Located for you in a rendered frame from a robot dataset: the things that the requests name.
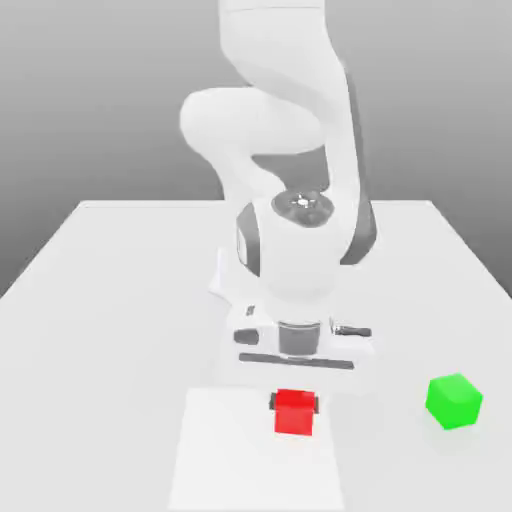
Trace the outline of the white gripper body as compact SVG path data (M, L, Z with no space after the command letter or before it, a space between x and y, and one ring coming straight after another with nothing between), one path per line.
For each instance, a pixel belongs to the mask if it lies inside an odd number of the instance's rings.
M362 378L351 360L242 350L232 360L232 384L261 389L359 389Z

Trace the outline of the small red cube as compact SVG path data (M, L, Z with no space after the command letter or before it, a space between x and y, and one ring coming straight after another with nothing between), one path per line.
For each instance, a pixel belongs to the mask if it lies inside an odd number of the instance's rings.
M311 436L315 415L314 397L311 391L279 389L274 430L282 434Z

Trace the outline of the small green cube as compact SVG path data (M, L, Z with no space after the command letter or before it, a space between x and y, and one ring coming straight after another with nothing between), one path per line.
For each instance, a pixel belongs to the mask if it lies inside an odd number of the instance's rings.
M461 373L430 380L425 407L445 429L474 425L479 417L482 393Z

